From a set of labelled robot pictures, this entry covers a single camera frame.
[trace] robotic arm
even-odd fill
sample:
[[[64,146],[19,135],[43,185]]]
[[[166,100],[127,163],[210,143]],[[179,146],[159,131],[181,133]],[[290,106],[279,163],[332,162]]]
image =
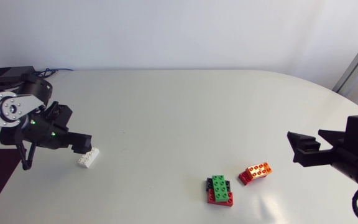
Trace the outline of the robotic arm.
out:
[[[358,116],[347,119],[346,131],[319,130],[332,149],[320,151],[315,137],[288,132],[287,137],[294,152],[293,162],[303,167],[331,165],[358,183]],[[358,191],[352,199],[353,211],[358,217]]]
[[[0,88],[0,143],[15,146],[24,170],[32,166],[35,148],[58,149],[72,145],[75,153],[86,154],[92,149],[92,136],[71,133],[67,123],[73,113],[68,106],[54,101],[46,109],[52,86],[32,74],[22,74],[17,92]],[[23,141],[31,142],[28,158]]]

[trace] white table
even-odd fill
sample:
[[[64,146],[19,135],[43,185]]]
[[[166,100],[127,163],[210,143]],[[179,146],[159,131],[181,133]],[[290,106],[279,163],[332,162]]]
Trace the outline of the white table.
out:
[[[344,130],[351,101],[299,78],[254,70],[59,72],[52,100],[70,131],[93,135],[89,169],[71,149],[37,148],[0,195],[0,223],[357,223],[358,185],[330,166],[292,163],[287,131]],[[322,148],[330,146],[321,138]],[[247,166],[273,173],[244,187]],[[205,180],[231,181],[232,207]]]

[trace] red lego brick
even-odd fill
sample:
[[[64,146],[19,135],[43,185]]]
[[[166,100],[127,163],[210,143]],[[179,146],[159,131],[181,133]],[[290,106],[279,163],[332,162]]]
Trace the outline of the red lego brick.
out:
[[[255,179],[266,177],[268,174],[273,172],[272,168],[264,162],[262,164],[257,164],[246,168],[246,171],[242,172],[239,175],[239,179],[244,183],[244,185],[249,184]]]
[[[249,178],[248,174],[246,171],[242,172],[240,175],[239,175],[239,179],[242,181],[242,183],[244,185],[247,185],[249,184],[250,182],[252,182],[252,180]]]
[[[224,206],[233,206],[233,193],[228,192],[229,200],[227,202],[215,202],[215,194],[214,190],[208,189],[208,203],[212,203],[215,205],[224,205]]]

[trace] orange lego brick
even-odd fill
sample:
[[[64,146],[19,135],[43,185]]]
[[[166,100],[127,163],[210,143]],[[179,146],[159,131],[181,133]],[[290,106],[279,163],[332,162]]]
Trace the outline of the orange lego brick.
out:
[[[254,166],[250,166],[246,169],[247,175],[249,179],[255,180],[260,177],[265,177],[268,174],[271,174],[273,172],[272,168],[267,164],[267,162],[257,164]]]

